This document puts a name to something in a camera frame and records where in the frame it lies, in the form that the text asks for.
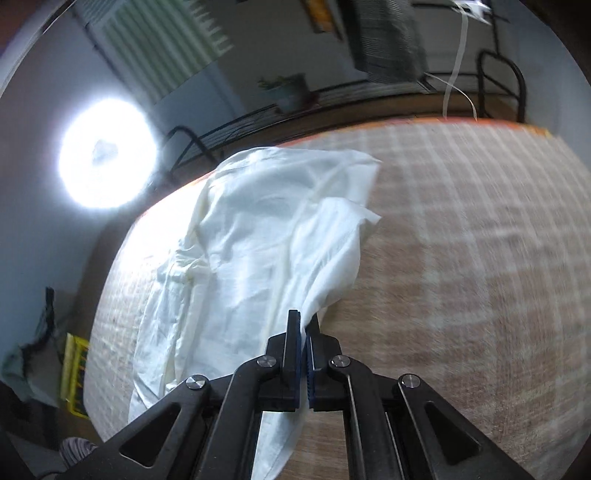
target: white cloth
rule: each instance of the white cloth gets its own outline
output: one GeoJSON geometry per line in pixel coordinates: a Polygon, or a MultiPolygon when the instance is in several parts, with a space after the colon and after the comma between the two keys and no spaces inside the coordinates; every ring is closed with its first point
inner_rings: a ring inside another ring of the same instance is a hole
{"type": "MultiPolygon", "coordinates": [[[[290,309],[303,333],[341,298],[379,220],[365,208],[378,167],[353,150],[255,148],[202,182],[139,327],[129,421],[191,374],[222,377],[262,355],[290,309]]],[[[279,474],[305,411],[263,414],[252,478],[279,474]]]]}

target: bright light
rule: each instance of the bright light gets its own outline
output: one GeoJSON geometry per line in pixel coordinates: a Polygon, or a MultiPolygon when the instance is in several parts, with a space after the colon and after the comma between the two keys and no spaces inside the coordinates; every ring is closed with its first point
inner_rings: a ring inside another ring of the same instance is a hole
{"type": "Polygon", "coordinates": [[[74,200],[110,208],[146,185],[157,148],[142,113],[122,100],[97,103],[72,123],[60,153],[60,175],[74,200]]]}

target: striped fabric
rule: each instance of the striped fabric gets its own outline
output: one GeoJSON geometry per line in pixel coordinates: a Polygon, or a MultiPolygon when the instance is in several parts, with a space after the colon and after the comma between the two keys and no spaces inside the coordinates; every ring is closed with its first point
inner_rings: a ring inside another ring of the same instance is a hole
{"type": "MultiPolygon", "coordinates": [[[[382,220],[323,332],[378,374],[422,376],[537,479],[558,480],[591,430],[589,171],[562,140],[487,121],[381,122],[288,146],[383,162],[369,202],[382,220]]],[[[104,439],[126,425],[162,234],[191,188],[137,220],[106,281],[85,377],[104,439]]],[[[339,414],[309,415],[281,477],[348,479],[339,414]]]]}
{"type": "Polygon", "coordinates": [[[80,14],[152,105],[232,48],[200,0],[83,0],[80,14]]]}
{"type": "Polygon", "coordinates": [[[77,0],[76,11],[86,23],[99,22],[111,10],[117,0],[77,0]]]}

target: silver screw head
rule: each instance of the silver screw head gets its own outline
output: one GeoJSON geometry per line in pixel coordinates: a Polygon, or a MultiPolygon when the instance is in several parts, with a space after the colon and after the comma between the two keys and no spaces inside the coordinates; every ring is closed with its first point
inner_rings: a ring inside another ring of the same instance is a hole
{"type": "Polygon", "coordinates": [[[257,358],[256,362],[263,368],[271,368],[275,366],[277,359],[271,355],[263,355],[257,358]]]}
{"type": "Polygon", "coordinates": [[[207,383],[207,378],[203,375],[191,375],[188,379],[185,380],[185,385],[187,385],[191,390],[201,390],[205,387],[207,383]]]}
{"type": "Polygon", "coordinates": [[[402,376],[402,384],[406,388],[417,388],[421,384],[421,379],[414,374],[406,374],[402,376]]]}
{"type": "Polygon", "coordinates": [[[330,360],[330,363],[335,367],[344,368],[351,364],[351,359],[346,355],[337,355],[330,360]]]}

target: bed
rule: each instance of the bed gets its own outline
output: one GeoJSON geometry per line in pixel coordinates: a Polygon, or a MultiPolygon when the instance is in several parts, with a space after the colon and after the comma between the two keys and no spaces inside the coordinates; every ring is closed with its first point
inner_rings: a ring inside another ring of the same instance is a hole
{"type": "MultiPolygon", "coordinates": [[[[536,478],[559,479],[591,430],[585,166],[544,130],[491,120],[390,120],[283,146],[383,162],[369,204],[382,220],[323,332],[378,374],[422,376],[536,478]]],[[[84,387],[103,440],[127,423],[139,321],[200,181],[137,219],[106,280],[84,387]]],[[[311,414],[281,477],[345,479],[345,458],[340,415],[311,414]]]]}

